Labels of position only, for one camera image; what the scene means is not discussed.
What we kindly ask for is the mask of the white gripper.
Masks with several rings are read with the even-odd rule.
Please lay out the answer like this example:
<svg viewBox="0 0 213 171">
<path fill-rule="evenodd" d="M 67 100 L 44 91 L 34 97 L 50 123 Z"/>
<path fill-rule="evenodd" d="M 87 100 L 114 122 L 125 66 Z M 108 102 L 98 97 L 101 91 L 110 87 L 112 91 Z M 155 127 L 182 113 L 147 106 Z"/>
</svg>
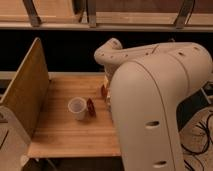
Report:
<svg viewBox="0 0 213 171">
<path fill-rule="evenodd" d="M 107 76 L 104 76 L 104 90 L 105 90 L 105 102 L 107 105 L 107 109 L 111 110 L 111 103 L 110 103 L 110 89 L 109 89 L 109 81 Z"/>
</svg>

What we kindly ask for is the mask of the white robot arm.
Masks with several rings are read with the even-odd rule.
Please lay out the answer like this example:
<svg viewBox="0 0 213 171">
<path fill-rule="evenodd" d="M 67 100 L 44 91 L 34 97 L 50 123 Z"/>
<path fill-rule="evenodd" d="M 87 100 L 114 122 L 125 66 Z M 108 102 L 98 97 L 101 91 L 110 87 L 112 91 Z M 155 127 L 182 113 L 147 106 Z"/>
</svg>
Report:
<svg viewBox="0 0 213 171">
<path fill-rule="evenodd" d="M 112 38 L 94 58 L 109 80 L 125 171 L 185 171 L 176 111 L 209 80 L 209 52 L 193 42 L 125 49 Z"/>
</svg>

